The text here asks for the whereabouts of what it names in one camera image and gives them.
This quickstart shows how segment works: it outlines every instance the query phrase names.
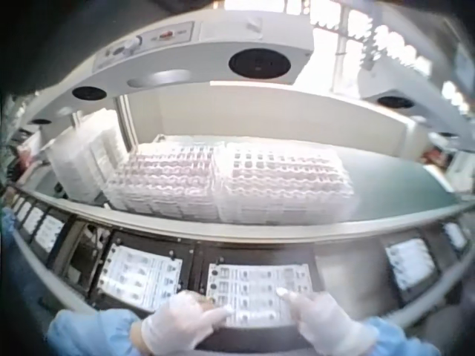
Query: workstation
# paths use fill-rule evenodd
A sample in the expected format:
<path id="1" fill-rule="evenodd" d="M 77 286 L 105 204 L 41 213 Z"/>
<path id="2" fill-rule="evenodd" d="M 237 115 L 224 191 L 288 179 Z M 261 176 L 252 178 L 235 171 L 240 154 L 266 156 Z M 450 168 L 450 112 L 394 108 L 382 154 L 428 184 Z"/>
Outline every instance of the workstation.
<path id="1" fill-rule="evenodd" d="M 45 333 L 60 309 L 145 317 L 192 290 L 236 310 L 197 354 L 312 355 L 275 288 L 328 291 L 352 318 L 419 337 L 475 307 L 475 201 L 419 161 L 430 131 L 472 152 L 467 119 L 384 51 L 360 68 L 360 99 L 292 88 L 317 27 L 220 7 L 174 16 L 28 100 L 18 126 L 41 123 L 46 142 L 4 201 L 7 253 L 40 286 L 31 327 Z"/>

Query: glove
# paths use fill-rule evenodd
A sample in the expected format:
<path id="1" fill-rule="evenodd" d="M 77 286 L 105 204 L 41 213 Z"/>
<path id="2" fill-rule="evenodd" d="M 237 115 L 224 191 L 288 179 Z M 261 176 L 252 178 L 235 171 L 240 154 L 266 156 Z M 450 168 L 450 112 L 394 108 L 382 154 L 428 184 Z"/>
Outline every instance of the glove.
<path id="1" fill-rule="evenodd" d="M 352 320 L 327 292 L 308 297 L 284 288 L 277 288 L 276 292 L 288 302 L 299 332 L 317 353 L 361 356 L 375 345 L 378 330 Z"/>
<path id="2" fill-rule="evenodd" d="M 182 291 L 142 322 L 142 339 L 154 355 L 192 350 L 232 314 L 231 306 L 212 308 L 206 298 Z"/>

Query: white latex glove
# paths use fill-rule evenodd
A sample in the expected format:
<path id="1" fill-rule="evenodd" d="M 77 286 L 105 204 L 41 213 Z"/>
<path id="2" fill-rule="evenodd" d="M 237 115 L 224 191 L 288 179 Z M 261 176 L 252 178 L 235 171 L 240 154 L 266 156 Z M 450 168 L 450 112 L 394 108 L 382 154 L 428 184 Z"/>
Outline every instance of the white latex glove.
<path id="1" fill-rule="evenodd" d="M 153 355 L 192 350 L 221 324 L 232 308 L 204 310 L 204 296 L 182 291 L 142 322 L 142 339 Z"/>
<path id="2" fill-rule="evenodd" d="M 290 305 L 298 330 L 321 355 L 362 356 L 376 343 L 378 330 L 352 320 L 327 292 L 310 296 L 277 288 Z"/>

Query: hand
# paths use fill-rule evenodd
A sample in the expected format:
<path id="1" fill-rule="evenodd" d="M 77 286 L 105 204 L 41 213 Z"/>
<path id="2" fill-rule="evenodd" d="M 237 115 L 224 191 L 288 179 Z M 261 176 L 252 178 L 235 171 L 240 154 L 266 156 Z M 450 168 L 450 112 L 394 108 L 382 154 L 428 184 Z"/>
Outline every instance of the hand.
<path id="1" fill-rule="evenodd" d="M 361 356 L 376 343 L 378 331 L 352 320 L 327 292 L 310 296 L 277 288 L 298 330 L 322 355 Z"/>
<path id="2" fill-rule="evenodd" d="M 182 291 L 132 326 L 131 340 L 140 351 L 153 355 L 192 350 L 231 314 L 230 306 L 215 308 L 203 295 Z"/>

